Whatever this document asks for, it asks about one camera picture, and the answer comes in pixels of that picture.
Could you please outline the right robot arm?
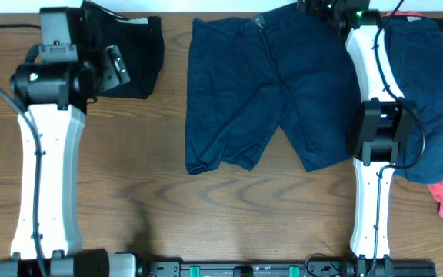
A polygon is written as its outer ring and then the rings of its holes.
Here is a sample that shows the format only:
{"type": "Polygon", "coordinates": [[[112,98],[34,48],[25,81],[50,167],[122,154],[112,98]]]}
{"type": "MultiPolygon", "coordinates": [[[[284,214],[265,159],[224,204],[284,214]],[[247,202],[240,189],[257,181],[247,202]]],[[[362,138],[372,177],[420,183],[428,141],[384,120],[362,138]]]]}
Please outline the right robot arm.
{"type": "Polygon", "coordinates": [[[350,240],[351,258],[330,269],[309,261],[310,276],[393,276],[388,243],[391,182],[400,153],[418,123],[416,104],[405,100],[392,73],[385,46],[388,20],[370,9],[367,1],[298,0],[300,12],[322,18],[346,37],[353,61],[361,104],[345,147],[353,158],[356,179],[355,224],[350,240]]]}

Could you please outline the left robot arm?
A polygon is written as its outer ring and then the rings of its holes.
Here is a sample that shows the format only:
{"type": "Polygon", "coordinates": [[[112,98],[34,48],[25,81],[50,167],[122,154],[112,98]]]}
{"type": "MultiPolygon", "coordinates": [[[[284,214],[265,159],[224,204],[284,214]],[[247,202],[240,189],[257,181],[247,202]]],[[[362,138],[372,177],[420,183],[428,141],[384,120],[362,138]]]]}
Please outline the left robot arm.
{"type": "Polygon", "coordinates": [[[85,250],[78,224],[78,152],[89,100],[125,84],[118,48],[94,46],[80,8],[40,11],[42,43],[11,79],[22,134],[22,194],[0,276],[136,276],[131,253],[85,250]]]}

